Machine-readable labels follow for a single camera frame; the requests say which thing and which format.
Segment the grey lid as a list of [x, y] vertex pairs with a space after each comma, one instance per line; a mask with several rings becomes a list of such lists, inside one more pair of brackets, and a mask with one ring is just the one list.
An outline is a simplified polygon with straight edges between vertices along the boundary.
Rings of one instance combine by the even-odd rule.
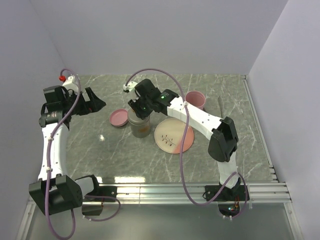
[[141, 119], [141, 118], [137, 117], [135, 111], [130, 108], [130, 109], [128, 110], [128, 121], [129, 121], [131, 124], [136, 125], [136, 126], [138, 126], [138, 125], [144, 125], [144, 124], [146, 124], [147, 122], [150, 121], [150, 117], [148, 116], [148, 117], [146, 117], [146, 118], [144, 118], [144, 119]]

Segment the pink lid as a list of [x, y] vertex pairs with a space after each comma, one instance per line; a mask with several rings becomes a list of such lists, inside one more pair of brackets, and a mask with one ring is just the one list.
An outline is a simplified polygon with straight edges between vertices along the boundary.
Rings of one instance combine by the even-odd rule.
[[128, 111], [123, 108], [113, 111], [110, 114], [109, 122], [114, 127], [123, 127], [128, 123]]

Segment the tall grey container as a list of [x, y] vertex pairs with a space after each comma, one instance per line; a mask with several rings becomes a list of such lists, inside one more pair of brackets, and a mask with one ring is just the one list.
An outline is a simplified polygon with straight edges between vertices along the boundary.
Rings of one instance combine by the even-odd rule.
[[147, 137], [151, 132], [151, 124], [150, 119], [147, 123], [143, 125], [134, 125], [129, 122], [131, 133], [136, 138], [145, 138]]

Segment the tall pink container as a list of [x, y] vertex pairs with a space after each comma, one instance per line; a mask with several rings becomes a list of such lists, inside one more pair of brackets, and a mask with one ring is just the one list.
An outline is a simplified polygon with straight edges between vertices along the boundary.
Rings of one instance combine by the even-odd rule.
[[205, 103], [206, 103], [206, 97], [203, 93], [201, 93], [200, 91], [189, 91], [186, 95], [185, 95], [185, 100], [192, 104], [193, 106], [203, 110]]

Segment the metal food tongs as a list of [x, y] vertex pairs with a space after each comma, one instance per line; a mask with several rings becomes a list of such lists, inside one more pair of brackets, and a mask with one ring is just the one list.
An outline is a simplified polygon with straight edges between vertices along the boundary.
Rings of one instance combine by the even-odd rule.
[[223, 113], [223, 103], [222, 103], [221, 96], [219, 96], [217, 98], [217, 102], [218, 102], [218, 106], [219, 106], [219, 109], [220, 109], [220, 117], [223, 119], [224, 118], [224, 113]]

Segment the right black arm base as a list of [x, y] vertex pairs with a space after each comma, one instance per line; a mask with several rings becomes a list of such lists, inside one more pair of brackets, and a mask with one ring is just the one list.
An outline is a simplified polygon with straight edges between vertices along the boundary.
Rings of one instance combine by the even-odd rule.
[[[202, 197], [208, 202], [220, 190], [222, 185], [206, 185]], [[218, 204], [219, 212], [225, 217], [235, 217], [241, 212], [240, 202], [249, 201], [248, 188], [244, 185], [235, 186], [233, 189], [224, 187], [214, 202]]]

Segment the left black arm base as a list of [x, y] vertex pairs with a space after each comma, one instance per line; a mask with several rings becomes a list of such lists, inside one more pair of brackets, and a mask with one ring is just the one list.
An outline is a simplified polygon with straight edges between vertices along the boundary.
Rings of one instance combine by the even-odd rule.
[[116, 203], [118, 188], [116, 186], [99, 186], [97, 191], [91, 192], [84, 197], [81, 211], [84, 216], [100, 216], [105, 203]]

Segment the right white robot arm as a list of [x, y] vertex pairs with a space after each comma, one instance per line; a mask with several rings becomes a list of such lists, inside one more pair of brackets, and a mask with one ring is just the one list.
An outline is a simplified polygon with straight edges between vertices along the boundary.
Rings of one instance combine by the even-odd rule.
[[237, 171], [236, 150], [238, 134], [233, 119], [226, 116], [220, 118], [183, 100], [176, 92], [165, 89], [160, 91], [150, 79], [137, 83], [134, 81], [123, 85], [123, 91], [130, 94], [129, 106], [136, 116], [145, 119], [152, 112], [162, 113], [178, 119], [203, 134], [208, 140], [208, 154], [217, 161], [222, 197], [232, 200], [238, 195], [239, 177], [228, 177]]

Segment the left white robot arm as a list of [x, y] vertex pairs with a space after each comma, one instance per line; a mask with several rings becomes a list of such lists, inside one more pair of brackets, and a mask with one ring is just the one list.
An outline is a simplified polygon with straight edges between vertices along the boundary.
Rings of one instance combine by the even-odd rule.
[[44, 215], [53, 215], [81, 207], [83, 199], [96, 201], [101, 196], [97, 178], [91, 174], [71, 179], [67, 173], [66, 150], [73, 115], [100, 111], [106, 103], [90, 87], [89, 100], [70, 87], [51, 86], [43, 90], [46, 102], [40, 111], [43, 158], [38, 180], [29, 185], [29, 195]]

